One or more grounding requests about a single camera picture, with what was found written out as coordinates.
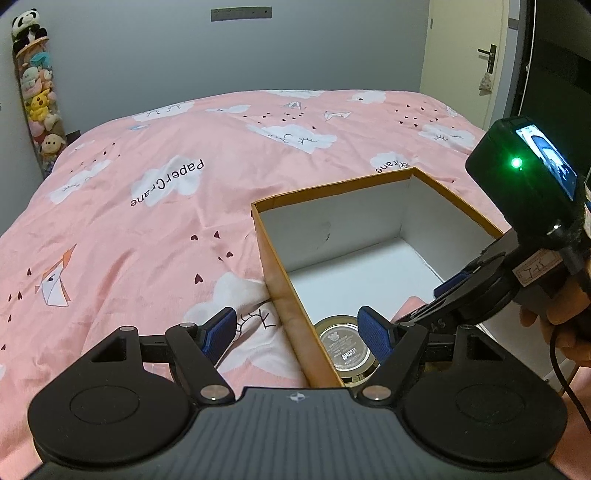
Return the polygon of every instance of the gold tin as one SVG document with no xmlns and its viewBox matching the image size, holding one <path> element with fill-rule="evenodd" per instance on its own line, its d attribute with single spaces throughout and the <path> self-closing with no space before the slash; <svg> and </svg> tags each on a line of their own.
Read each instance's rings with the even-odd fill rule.
<svg viewBox="0 0 591 480">
<path fill-rule="evenodd" d="M 314 328 L 348 388 L 361 385 L 378 367 L 378 361 L 359 336 L 355 317 L 335 315 L 319 321 Z"/>
</svg>

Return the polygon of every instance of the wall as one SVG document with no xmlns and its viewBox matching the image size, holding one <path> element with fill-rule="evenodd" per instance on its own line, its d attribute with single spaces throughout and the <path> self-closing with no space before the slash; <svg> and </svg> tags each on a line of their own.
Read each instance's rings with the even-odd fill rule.
<svg viewBox="0 0 591 480">
<path fill-rule="evenodd" d="M 3 48 L 0 48 L 0 234 L 27 207 L 42 181 L 14 74 L 10 45 L 13 12 L 9 9 L 0 17 L 3 39 Z"/>
<path fill-rule="evenodd" d="M 428 0 L 269 0 L 273 19 L 227 22 L 216 0 L 17 5 L 50 34 L 68 132 L 236 90 L 418 90 L 428 16 Z"/>
</svg>

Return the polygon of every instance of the cloud print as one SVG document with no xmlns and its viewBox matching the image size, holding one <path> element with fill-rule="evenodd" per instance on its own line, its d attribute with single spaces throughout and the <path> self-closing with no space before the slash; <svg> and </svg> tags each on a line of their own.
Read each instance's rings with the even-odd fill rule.
<svg viewBox="0 0 591 480">
<path fill-rule="evenodd" d="M 449 116 L 457 116 L 458 115 L 458 113 L 450 106 L 446 105 L 445 110 Z"/>
<path fill-rule="evenodd" d="M 474 148 L 476 138 L 467 130 L 456 130 L 442 125 L 424 125 L 421 137 L 433 140 L 446 148 L 470 153 Z"/>
<path fill-rule="evenodd" d="M 358 92 L 351 97 L 349 102 L 361 103 L 384 103 L 386 101 L 386 92 L 377 90 L 366 90 L 365 92 Z"/>
<path fill-rule="evenodd" d="M 148 112 L 140 113 L 139 115 L 135 115 L 134 120 L 136 122 L 147 122 L 148 120 L 154 120 L 155 118 L 180 115 L 181 113 L 187 113 L 194 103 L 195 102 L 181 102 L 163 106 L 162 108 L 157 108 Z"/>
<path fill-rule="evenodd" d="M 230 108 L 208 108 L 206 112 L 220 112 L 220 113 L 242 113 L 246 112 L 250 105 L 234 105 Z"/>
<path fill-rule="evenodd" d="M 396 152 L 379 153 L 372 158 L 369 163 L 375 168 L 375 171 L 382 173 L 383 171 L 402 170 L 408 168 L 409 161 L 404 155 Z"/>
<path fill-rule="evenodd" d="M 72 148 L 72 150 L 70 151 L 70 153 L 68 153 L 68 156 L 72 155 L 75 151 L 80 150 L 81 148 L 84 148 L 87 145 L 90 145 L 91 143 L 94 143 L 94 140 L 90 140 L 89 142 L 85 142 L 85 143 L 81 143 L 80 145 L 75 146 L 74 148 Z"/>
<path fill-rule="evenodd" d="M 224 307 L 236 310 L 239 329 L 237 341 L 217 366 L 221 374 L 249 361 L 274 375 L 302 378 L 264 282 L 227 272 L 217 281 L 212 299 L 191 307 L 183 320 L 203 325 Z"/>
<path fill-rule="evenodd" d="M 172 192 L 192 195 L 199 187 L 203 160 L 177 155 L 161 168 L 151 168 L 131 187 L 131 206 L 145 202 L 153 207 Z"/>
<path fill-rule="evenodd" d="M 82 186 L 89 181 L 91 178 L 99 174 L 110 165 L 110 160 L 103 160 L 96 162 L 90 170 L 82 170 L 74 175 L 65 185 L 62 185 L 58 189 L 54 190 L 49 194 L 49 199 L 56 205 L 63 202 L 76 190 L 80 190 Z"/>
<path fill-rule="evenodd" d="M 192 306 L 183 319 L 203 325 L 224 307 L 235 309 L 240 318 L 240 315 L 248 314 L 255 306 L 268 300 L 269 292 L 264 282 L 240 278 L 232 272 L 227 272 L 219 278 L 213 288 L 212 299 Z"/>
<path fill-rule="evenodd" d="M 247 128 L 254 133 L 263 135 L 277 142 L 282 142 L 285 145 L 296 147 L 306 153 L 312 153 L 316 148 L 329 148 L 337 140 L 334 135 L 315 134 L 299 125 L 263 128 L 248 125 Z"/>
<path fill-rule="evenodd" d="M 324 93 L 324 90 L 267 90 L 267 92 L 282 97 L 307 99 L 312 97 L 319 97 Z"/>
</svg>

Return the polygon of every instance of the plush toy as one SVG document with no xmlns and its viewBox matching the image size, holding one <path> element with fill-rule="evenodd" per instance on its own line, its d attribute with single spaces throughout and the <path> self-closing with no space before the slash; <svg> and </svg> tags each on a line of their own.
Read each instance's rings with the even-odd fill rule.
<svg viewBox="0 0 591 480">
<path fill-rule="evenodd" d="M 28 82 L 34 82 L 39 78 L 39 69 L 37 67 L 29 67 L 22 73 L 21 85 L 25 86 Z"/>
<path fill-rule="evenodd" d="M 12 50 L 16 55 L 32 41 L 47 36 L 47 30 L 39 26 L 39 13 L 36 8 L 27 10 L 12 20 Z"/>
<path fill-rule="evenodd" d="M 45 117 L 49 115 L 49 104 L 55 101 L 56 94 L 49 90 L 44 90 L 31 100 L 29 106 L 29 117 L 34 122 L 43 122 Z"/>
<path fill-rule="evenodd" d="M 31 135 L 33 138 L 37 139 L 43 132 L 45 131 L 45 126 L 39 122 L 34 122 L 33 120 L 29 119 L 29 130 L 31 131 Z"/>
<path fill-rule="evenodd" d="M 56 134 L 49 134 L 43 140 L 41 144 L 41 154 L 44 157 L 51 157 L 57 155 L 63 146 L 66 145 L 66 141 Z"/>
<path fill-rule="evenodd" d="M 41 93 L 42 88 L 43 83 L 41 82 L 41 79 L 30 80 L 28 82 L 25 82 L 21 86 L 22 99 L 29 100 L 33 98 L 35 95 L 39 95 Z"/>
<path fill-rule="evenodd" d="M 50 132 L 53 129 L 53 126 L 57 123 L 57 121 L 60 119 L 60 114 L 59 113 L 49 113 L 46 117 L 45 120 L 43 120 L 43 126 L 45 127 L 45 130 L 47 130 L 48 132 Z"/>
<path fill-rule="evenodd" d="M 46 51 L 35 53 L 29 60 L 29 63 L 34 67 L 41 67 L 42 69 L 48 70 L 51 68 L 51 59 Z"/>
<path fill-rule="evenodd" d="M 43 90 L 49 90 L 53 87 L 53 82 L 51 81 L 53 74 L 51 70 L 39 70 L 39 78 L 41 79 Z"/>
</svg>

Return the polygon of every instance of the label sticker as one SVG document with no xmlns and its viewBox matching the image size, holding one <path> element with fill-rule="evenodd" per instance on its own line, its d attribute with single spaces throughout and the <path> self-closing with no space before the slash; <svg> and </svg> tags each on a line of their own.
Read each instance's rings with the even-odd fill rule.
<svg viewBox="0 0 591 480">
<path fill-rule="evenodd" d="M 562 259 L 558 252 L 541 249 L 522 264 L 515 267 L 513 273 L 517 277 L 517 280 L 519 280 L 519 283 L 526 287 L 561 262 Z"/>
</svg>

